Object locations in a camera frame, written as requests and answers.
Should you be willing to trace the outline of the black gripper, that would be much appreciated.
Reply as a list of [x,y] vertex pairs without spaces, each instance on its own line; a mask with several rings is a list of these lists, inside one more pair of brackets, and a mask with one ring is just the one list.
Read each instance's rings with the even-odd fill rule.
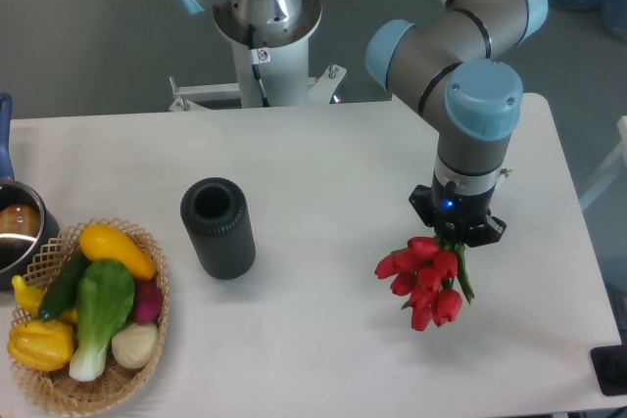
[[491,214],[493,194],[494,189],[463,195],[456,183],[442,185],[433,177],[430,187],[413,189],[409,202],[423,224],[446,242],[481,247],[498,243],[506,231],[506,223]]

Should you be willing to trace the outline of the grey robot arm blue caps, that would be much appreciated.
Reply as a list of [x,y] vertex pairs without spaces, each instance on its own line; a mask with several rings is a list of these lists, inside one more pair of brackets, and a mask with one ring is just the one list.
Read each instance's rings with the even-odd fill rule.
[[[246,108],[303,105],[309,92],[309,39],[319,0],[177,0],[191,15],[211,12],[230,42]],[[491,214],[523,86],[498,56],[537,31],[548,0],[441,0],[446,15],[422,30],[393,20],[369,41],[365,64],[388,92],[439,135],[430,186],[410,203],[445,241],[479,247],[499,241]]]

